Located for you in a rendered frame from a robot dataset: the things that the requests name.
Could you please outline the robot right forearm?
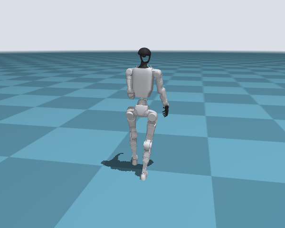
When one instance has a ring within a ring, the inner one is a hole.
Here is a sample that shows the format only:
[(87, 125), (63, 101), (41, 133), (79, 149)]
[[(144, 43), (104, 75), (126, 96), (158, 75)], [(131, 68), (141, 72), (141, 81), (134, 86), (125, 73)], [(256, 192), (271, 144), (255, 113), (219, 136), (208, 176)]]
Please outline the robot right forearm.
[(167, 97), (166, 97), (166, 90), (165, 90), (165, 88), (162, 89), (162, 95), (160, 95), (160, 99), (162, 101), (162, 104), (163, 104), (164, 108), (165, 108), (166, 105), (169, 106), (168, 100), (167, 100)]

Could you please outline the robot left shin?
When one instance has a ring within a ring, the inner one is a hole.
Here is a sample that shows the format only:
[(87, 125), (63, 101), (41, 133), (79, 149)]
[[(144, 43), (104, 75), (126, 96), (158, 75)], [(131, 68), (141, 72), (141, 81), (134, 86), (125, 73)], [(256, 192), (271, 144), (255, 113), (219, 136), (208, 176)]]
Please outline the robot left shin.
[(131, 145), (131, 149), (132, 149), (132, 152), (133, 152), (133, 159), (134, 159), (134, 157), (136, 159), (137, 140), (136, 140), (136, 138), (132, 139), (131, 132), (130, 132), (130, 145)]

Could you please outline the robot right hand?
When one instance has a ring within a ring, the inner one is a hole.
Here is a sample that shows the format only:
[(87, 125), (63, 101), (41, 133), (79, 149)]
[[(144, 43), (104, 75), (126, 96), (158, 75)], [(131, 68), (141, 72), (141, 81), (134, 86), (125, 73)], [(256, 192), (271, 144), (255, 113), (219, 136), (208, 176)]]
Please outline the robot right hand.
[[(163, 108), (164, 108), (164, 107), (163, 107)], [(165, 108), (164, 108), (164, 109), (165, 109), (165, 110), (163, 111), (163, 112), (165, 112), (165, 113), (163, 113), (163, 116), (164, 116), (164, 117), (166, 117), (166, 116), (168, 115), (168, 111), (169, 111), (168, 108), (169, 108), (168, 105), (166, 105)]]

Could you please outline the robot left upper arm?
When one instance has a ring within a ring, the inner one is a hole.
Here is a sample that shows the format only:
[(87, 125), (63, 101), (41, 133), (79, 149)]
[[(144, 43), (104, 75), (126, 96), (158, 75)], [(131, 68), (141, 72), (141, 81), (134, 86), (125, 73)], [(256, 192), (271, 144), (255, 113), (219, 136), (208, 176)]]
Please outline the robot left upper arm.
[(133, 84), (132, 84), (132, 70), (133, 68), (128, 68), (125, 72), (126, 74), (126, 84), (127, 84), (127, 93), (134, 94)]

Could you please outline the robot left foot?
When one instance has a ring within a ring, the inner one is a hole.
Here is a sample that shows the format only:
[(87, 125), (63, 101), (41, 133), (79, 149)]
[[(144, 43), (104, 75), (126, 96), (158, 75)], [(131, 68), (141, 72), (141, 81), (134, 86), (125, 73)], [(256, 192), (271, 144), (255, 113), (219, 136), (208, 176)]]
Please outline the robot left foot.
[(137, 165), (137, 161), (138, 161), (138, 156), (136, 155), (136, 159), (135, 157), (133, 159), (133, 155), (132, 155), (132, 165)]

